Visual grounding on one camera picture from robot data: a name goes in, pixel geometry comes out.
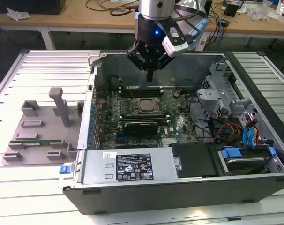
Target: wooden desk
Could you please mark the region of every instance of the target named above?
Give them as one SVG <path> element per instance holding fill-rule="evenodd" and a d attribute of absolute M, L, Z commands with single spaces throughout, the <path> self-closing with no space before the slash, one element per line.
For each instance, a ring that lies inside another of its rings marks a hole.
<path fill-rule="evenodd" d="M 220 0 L 214 0 L 213 7 Z M 113 17 L 108 11 L 92 11 L 85 7 L 86 0 L 66 0 L 66 5 L 58 16 L 31 14 L 28 20 L 14 21 L 6 14 L 0 14 L 0 25 L 6 30 L 37 30 L 42 33 L 48 50 L 55 49 L 51 31 L 70 32 L 105 32 L 134 33 L 135 15 Z M 115 7 L 120 3 L 104 3 L 107 7 Z M 89 4 L 91 8 L 101 9 L 96 0 Z M 235 17 L 224 16 L 224 11 L 214 9 L 221 18 L 230 21 L 225 36 L 245 38 L 284 38 L 284 24 L 270 18 L 269 21 L 250 21 L 246 14 L 236 14 Z M 215 23 L 209 19 L 203 39 L 215 30 Z"/>

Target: blue cable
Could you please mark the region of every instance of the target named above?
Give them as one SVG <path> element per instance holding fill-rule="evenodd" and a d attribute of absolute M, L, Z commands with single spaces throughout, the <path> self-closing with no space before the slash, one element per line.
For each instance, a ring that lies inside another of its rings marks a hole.
<path fill-rule="evenodd" d="M 221 21 L 220 21 L 219 17 L 216 17 L 216 16 L 215 16 L 215 18 L 219 20 L 220 29 L 222 29 L 222 24 L 221 24 Z M 216 46 L 215 46 L 215 48 L 214 48 L 213 51 L 216 51 L 217 47 L 219 46 L 220 41 L 221 41 L 221 37 L 222 37 L 222 35 L 219 37 L 219 40 L 218 40 L 218 42 L 217 42 L 217 44 L 216 44 Z"/>

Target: white paper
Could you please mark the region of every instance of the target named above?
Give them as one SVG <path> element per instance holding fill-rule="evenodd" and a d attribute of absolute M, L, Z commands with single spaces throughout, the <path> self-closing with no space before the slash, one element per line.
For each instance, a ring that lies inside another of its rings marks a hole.
<path fill-rule="evenodd" d="M 116 158 L 117 152 L 116 151 L 104 151 L 103 158 Z"/>
<path fill-rule="evenodd" d="M 30 18 L 30 15 L 28 12 L 17 12 L 17 11 L 9 9 L 8 7 L 7 7 L 7 16 L 16 21 Z"/>
<path fill-rule="evenodd" d="M 273 9 L 267 14 L 267 16 L 270 18 L 278 19 L 279 14 L 277 14 L 277 12 Z"/>

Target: black power adapter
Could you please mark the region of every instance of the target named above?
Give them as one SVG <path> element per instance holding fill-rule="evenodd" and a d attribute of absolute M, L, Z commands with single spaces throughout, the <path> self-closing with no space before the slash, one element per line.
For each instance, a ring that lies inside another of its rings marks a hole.
<path fill-rule="evenodd" d="M 228 25 L 230 25 L 230 22 L 225 19 L 221 19 L 220 22 L 223 27 L 228 27 Z"/>

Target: black plastic cover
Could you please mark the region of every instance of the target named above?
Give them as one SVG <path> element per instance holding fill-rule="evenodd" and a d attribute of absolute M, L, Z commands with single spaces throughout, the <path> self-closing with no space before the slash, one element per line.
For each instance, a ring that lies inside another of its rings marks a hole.
<path fill-rule="evenodd" d="M 182 170 L 178 177 L 218 177 L 224 176 L 217 150 L 212 142 L 190 142 L 171 144 L 174 157 L 178 157 Z"/>

